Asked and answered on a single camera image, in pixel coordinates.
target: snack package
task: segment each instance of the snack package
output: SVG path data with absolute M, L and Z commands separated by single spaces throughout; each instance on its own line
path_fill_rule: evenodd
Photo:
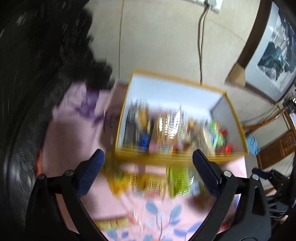
M 190 194 L 188 168 L 167 168 L 168 189 L 170 198 Z
M 181 109 L 177 111 L 163 112 L 154 119 L 149 152 L 173 153 L 173 146 L 177 143 L 177 137 L 181 126 Z
M 135 163 L 121 163 L 121 170 L 131 174 L 152 174 L 165 177 L 166 167 L 152 166 L 152 165 L 139 165 Z
M 191 135 L 191 144 L 186 148 L 188 153 L 196 149 L 201 149 L 205 155 L 215 155 L 215 149 L 212 145 L 212 133 L 208 130 L 206 122 L 196 121 L 189 124 Z
M 135 211 L 124 217 L 117 217 L 105 220 L 94 220 L 94 223 L 101 231 L 107 231 L 111 229 L 125 229 L 130 228 L 134 225 L 142 224 L 138 214 Z
M 148 107 L 143 102 L 132 104 L 128 110 L 126 119 L 126 130 L 124 136 L 124 146 L 130 148 L 140 148 L 140 150 L 148 150 L 151 122 L 149 121 Z
M 225 139 L 222 133 L 220 133 L 220 128 L 221 128 L 220 124 L 218 122 L 211 121 L 209 126 L 213 135 L 213 141 L 212 141 L 213 147 L 216 149 L 220 146 L 225 145 Z
M 180 124 L 180 131 L 178 135 L 178 143 L 191 143 L 192 139 L 190 138 L 190 124 L 192 123 L 193 119 L 187 120 L 184 113 L 181 116 L 181 124 Z
M 224 145 L 224 146 L 220 146 L 216 150 L 216 153 L 228 155 L 229 153 L 231 153 L 231 151 L 232 151 L 232 145 Z
M 136 190 L 143 193 L 144 198 L 164 196 L 167 186 L 166 176 L 139 174 L 136 176 Z
M 127 190 L 132 188 L 131 174 L 123 172 L 117 162 L 106 162 L 102 171 L 115 197 L 120 198 Z

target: wooden furniture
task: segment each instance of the wooden furniture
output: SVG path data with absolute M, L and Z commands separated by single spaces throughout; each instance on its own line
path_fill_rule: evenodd
M 284 115 L 290 129 L 271 144 L 261 149 L 260 153 L 257 155 L 258 167 L 260 169 L 270 167 L 296 150 L 296 129 L 289 113 L 284 111 Z

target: blue leaf print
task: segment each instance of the blue leaf print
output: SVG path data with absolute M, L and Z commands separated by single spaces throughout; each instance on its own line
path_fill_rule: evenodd
M 117 240 L 117 239 L 118 239 L 117 232 L 116 232 L 115 229 L 108 230 L 108 231 L 107 231 L 107 235 L 108 235 L 110 238 L 114 239 L 114 240 Z
M 183 229 L 174 229 L 174 235 L 179 238 L 184 238 L 186 236 L 187 232 Z
M 128 237 L 128 231 L 125 231 L 121 234 L 121 237 L 124 239 L 124 238 L 127 238 Z
M 194 233 L 198 230 L 198 228 L 201 226 L 202 223 L 195 223 L 188 229 L 188 233 Z
M 171 238 L 163 237 L 161 241 L 173 241 Z
M 170 219 L 174 220 L 176 218 L 178 218 L 181 214 L 182 211 L 182 206 L 181 205 L 177 205 L 173 208 L 173 210 L 170 212 Z
M 180 222 L 180 219 L 171 220 L 170 225 L 177 225 Z
M 153 235 L 152 234 L 146 234 L 143 241 L 152 241 L 153 240 Z
M 152 215 L 156 215 L 158 213 L 158 209 L 157 209 L 156 205 L 154 204 L 154 202 L 147 201 L 146 202 L 146 209 Z

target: framed picture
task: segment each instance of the framed picture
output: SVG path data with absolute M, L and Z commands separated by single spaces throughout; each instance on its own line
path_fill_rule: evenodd
M 245 76 L 246 83 L 274 102 L 283 97 L 296 77 L 296 33 L 275 3 Z

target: wall outlet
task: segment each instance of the wall outlet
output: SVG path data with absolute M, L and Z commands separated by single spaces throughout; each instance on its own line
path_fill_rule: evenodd
M 205 7 L 207 6 L 206 0 L 186 0 L 186 1 L 192 2 L 192 3 L 197 3 L 197 4 L 203 5 Z M 221 6 L 222 6 L 222 2 L 223 2 L 223 0 L 216 0 L 217 5 L 216 5 L 216 7 L 213 7 L 211 10 L 216 13 L 219 13 Z

